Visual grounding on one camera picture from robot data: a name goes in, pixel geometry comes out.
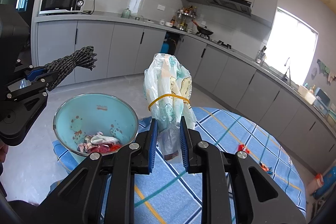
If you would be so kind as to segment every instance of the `electrical outlet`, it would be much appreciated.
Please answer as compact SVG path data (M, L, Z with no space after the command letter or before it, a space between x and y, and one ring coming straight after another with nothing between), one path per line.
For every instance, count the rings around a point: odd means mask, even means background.
M161 11L164 11L165 8L166 8L165 6L162 6L162 5L160 5L160 4L157 6L157 9L158 9L158 10L161 10Z

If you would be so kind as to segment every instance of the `blue plaid tablecloth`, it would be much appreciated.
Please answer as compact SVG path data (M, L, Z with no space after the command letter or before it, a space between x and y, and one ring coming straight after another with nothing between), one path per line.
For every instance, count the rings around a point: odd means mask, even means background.
M256 162L273 168L272 179L306 214L303 182L288 154L272 135L244 117L226 110L202 107L194 107L193 110L197 117L195 130L199 131L203 140L229 153L236 153L238 145L244 144ZM139 132L148 130L150 122L151 117L140 120ZM78 163L58 141L53 145L58 161L68 172L72 171ZM232 223L236 223L230 185L228 188ZM136 223L201 223L202 175L187 174L183 164L167 163L157 146L153 172L149 176L135 176L134 206Z

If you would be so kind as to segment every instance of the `human hand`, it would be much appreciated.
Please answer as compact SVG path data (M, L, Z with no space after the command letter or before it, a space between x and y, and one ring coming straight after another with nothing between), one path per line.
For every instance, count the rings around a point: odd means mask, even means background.
M0 162L5 162L6 155L8 153L8 145L4 144L3 141L0 140Z

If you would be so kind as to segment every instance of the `frying pan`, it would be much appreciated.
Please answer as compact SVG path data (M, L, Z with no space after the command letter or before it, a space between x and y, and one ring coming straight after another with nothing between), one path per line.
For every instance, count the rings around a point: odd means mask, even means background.
M192 20L192 22L197 26L197 31L200 32L201 34L207 35L207 36L210 36L210 35L213 34L212 31L210 31L207 28L203 28L200 25L198 25L196 21Z

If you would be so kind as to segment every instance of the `faucet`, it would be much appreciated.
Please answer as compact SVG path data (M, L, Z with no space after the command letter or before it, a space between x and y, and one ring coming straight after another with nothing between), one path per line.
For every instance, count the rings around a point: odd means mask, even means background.
M287 59L286 63L284 64L284 66L286 67L287 66L287 62L288 60L290 59L290 57ZM285 74L282 76L281 80L283 82L287 82L288 78L287 78L287 71L289 71L289 86L292 86L292 81L291 81L291 70L290 70L290 61L289 61L289 64L288 64L288 68L285 72Z

